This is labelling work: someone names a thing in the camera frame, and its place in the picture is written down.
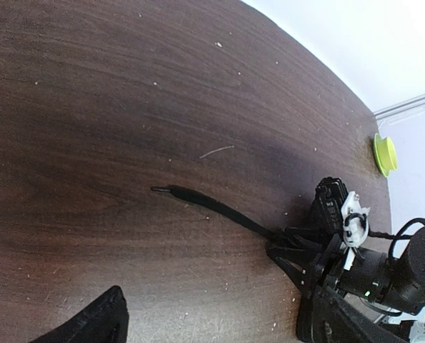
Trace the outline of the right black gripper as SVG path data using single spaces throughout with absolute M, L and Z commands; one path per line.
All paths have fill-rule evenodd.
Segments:
M 408 242 L 399 258 L 367 248 L 343 248 L 338 234 L 311 227 L 287 227 L 275 233 L 267 245 L 267 256 L 290 278 L 301 293 L 301 315 L 314 310 L 314 289 L 331 288 L 344 297 L 353 294 L 377 310 L 390 307 L 391 316 L 418 314 L 425 307 L 425 221 L 406 236 L 372 233 L 374 238 Z

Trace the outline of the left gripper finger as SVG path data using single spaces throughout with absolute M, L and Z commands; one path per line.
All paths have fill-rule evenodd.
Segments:
M 71 319 L 37 337 L 34 342 L 126 343 L 129 313 L 124 293 L 112 286 Z

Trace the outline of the black sneaker shoe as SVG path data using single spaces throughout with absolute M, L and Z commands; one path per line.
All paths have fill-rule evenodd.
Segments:
M 403 342 L 374 324 L 330 287 L 315 287 L 302 297 L 296 322 L 301 342 Z

